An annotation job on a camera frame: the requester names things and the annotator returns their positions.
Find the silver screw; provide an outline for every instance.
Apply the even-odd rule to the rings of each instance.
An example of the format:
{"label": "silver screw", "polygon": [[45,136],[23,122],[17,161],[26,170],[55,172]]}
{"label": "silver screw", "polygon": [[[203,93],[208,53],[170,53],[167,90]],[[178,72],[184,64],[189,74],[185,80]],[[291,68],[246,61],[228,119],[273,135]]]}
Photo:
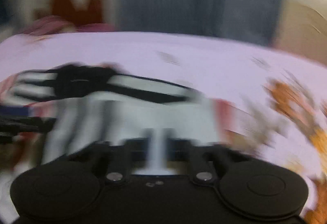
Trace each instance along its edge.
{"label": "silver screw", "polygon": [[146,185],[147,187],[154,187],[154,186],[155,186],[154,183],[146,183],[145,185]]}
{"label": "silver screw", "polygon": [[208,181],[212,179],[212,174],[210,172],[204,171],[197,174],[197,178],[202,181]]}
{"label": "silver screw", "polygon": [[123,175],[119,172],[111,172],[107,174],[107,179],[113,182],[120,181]]}

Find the table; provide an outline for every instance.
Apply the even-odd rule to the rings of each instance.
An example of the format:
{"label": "table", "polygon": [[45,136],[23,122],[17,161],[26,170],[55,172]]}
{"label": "table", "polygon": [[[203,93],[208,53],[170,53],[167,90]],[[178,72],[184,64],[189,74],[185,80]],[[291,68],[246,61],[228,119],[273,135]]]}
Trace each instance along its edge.
{"label": "table", "polygon": [[[327,154],[321,147],[326,138],[327,119],[320,110],[322,101],[327,99],[327,81],[324,81],[327,70],[318,63],[248,43],[144,32],[67,33],[39,39],[16,35],[0,44],[0,52],[0,80],[23,70],[49,69],[66,62],[88,65],[106,62],[130,74],[187,85],[209,98],[229,101],[233,105],[233,124],[229,128],[234,132],[230,133],[233,143],[241,139],[243,147],[244,138],[254,142],[253,138],[265,129],[269,146],[254,142],[255,154],[302,175],[310,189],[303,215],[316,208],[317,190],[321,188],[313,179],[321,178],[327,171],[324,168]],[[312,115],[320,128],[313,129],[316,134],[309,135],[313,137],[305,136],[287,114],[269,106],[273,98],[264,88],[268,80],[277,79],[298,87],[294,78],[309,90],[316,104]],[[307,98],[302,92],[299,94],[307,105]],[[295,111],[303,109],[301,103],[290,103]],[[274,126],[282,126],[282,131],[276,133]],[[4,186],[6,181],[0,177],[0,185]],[[4,212],[2,200],[0,215],[10,223],[17,215]]]}

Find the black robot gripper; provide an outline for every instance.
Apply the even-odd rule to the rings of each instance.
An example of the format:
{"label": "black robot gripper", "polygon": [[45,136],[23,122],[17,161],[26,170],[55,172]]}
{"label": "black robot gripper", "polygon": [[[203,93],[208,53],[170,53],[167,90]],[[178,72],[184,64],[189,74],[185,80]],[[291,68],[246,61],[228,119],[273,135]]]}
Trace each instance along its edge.
{"label": "black robot gripper", "polygon": [[14,180],[15,223],[305,223],[308,187],[299,175],[166,134],[167,161],[186,163],[187,175],[132,174],[147,158],[151,130],[121,146],[94,142]]}

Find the black robotic device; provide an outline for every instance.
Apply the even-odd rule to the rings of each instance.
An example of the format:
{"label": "black robotic device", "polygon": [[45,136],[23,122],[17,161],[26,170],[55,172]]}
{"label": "black robotic device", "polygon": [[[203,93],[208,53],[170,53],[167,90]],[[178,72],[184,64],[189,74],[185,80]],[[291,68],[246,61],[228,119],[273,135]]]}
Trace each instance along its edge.
{"label": "black robotic device", "polygon": [[222,145],[195,147],[167,130],[168,161],[187,175],[132,175],[151,136],[95,142],[21,174],[10,189],[16,224],[305,223],[308,187],[297,174]]}

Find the black circular disc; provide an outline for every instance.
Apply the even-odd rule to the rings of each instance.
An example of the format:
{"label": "black circular disc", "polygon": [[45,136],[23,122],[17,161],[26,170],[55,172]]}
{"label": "black circular disc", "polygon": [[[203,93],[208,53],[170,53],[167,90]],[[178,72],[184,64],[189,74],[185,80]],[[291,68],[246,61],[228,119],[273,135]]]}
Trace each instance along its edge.
{"label": "black circular disc", "polygon": [[297,213],[308,197],[299,175],[261,161],[235,163],[220,180],[219,192],[233,210],[268,220]]}
{"label": "black circular disc", "polygon": [[53,162],[18,176],[10,196],[19,214],[60,220],[83,212],[100,192],[98,179],[78,162]]}

